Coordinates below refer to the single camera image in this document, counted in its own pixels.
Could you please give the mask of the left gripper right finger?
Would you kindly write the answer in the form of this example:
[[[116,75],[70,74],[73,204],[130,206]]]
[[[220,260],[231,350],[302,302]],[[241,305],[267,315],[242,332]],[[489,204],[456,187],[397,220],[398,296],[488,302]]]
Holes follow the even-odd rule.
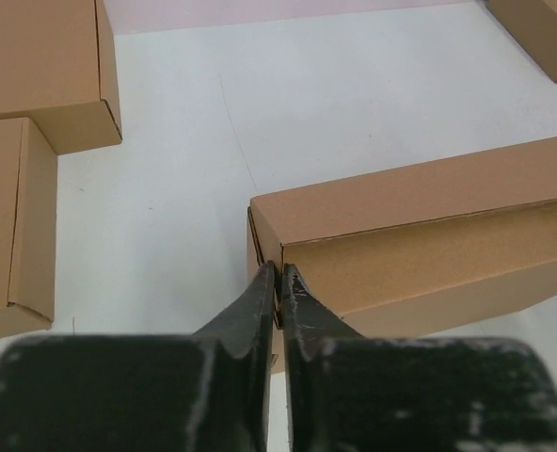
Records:
[[[367,338],[282,272],[294,451],[557,451],[557,390],[510,338]]]

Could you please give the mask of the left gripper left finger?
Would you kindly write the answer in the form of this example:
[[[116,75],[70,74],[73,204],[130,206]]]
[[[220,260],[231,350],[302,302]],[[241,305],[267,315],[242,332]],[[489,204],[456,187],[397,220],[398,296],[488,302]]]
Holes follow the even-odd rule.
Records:
[[[275,269],[191,334],[32,335],[0,355],[0,451],[263,451]]]

